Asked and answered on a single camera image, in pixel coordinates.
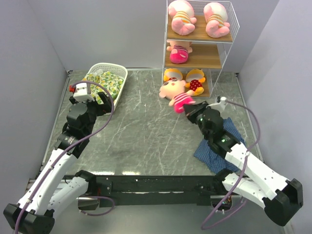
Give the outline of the orange bear plush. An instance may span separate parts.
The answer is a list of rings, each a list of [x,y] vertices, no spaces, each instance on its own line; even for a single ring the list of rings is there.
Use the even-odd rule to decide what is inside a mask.
[[[163,81],[167,82],[172,79],[183,80],[183,74],[176,68],[168,68],[164,71]]]
[[[204,92],[203,83],[206,81],[202,69],[192,69],[185,78],[185,87],[193,91],[194,96],[201,95]]]

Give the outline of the pink striped doll front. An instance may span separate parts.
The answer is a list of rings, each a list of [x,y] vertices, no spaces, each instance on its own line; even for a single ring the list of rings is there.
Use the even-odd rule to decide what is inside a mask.
[[[167,40],[169,46],[166,50],[170,52],[170,61],[174,64],[182,64],[188,60],[189,54],[193,51],[190,41]]]

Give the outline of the pink pig plush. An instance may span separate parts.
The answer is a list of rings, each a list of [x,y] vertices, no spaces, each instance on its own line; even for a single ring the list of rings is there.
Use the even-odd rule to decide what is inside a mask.
[[[195,30],[197,18],[191,4],[186,0],[175,0],[168,6],[168,14],[172,19],[172,30],[186,36]]]
[[[204,7],[206,33],[212,38],[226,36],[230,32],[230,24],[225,7],[218,2],[210,2]]]

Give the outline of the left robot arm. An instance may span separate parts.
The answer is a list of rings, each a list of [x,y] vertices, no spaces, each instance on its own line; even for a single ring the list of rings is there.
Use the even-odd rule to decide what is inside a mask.
[[[111,95],[99,93],[102,104],[95,99],[77,101],[70,97],[71,107],[51,156],[27,193],[17,204],[8,204],[3,214],[16,234],[48,234],[56,217],[81,195],[97,196],[96,176],[81,170],[61,190],[58,185],[68,169],[78,160],[95,135],[93,127],[98,116],[112,114]]]

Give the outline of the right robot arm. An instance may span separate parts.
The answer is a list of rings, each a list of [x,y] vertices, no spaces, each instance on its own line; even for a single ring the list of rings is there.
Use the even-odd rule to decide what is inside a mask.
[[[260,206],[268,218],[285,226],[303,206],[303,186],[289,180],[254,156],[233,134],[225,130],[220,112],[207,102],[185,104],[187,119],[196,124],[212,152],[241,170],[223,169],[215,175],[214,190],[236,193]]]

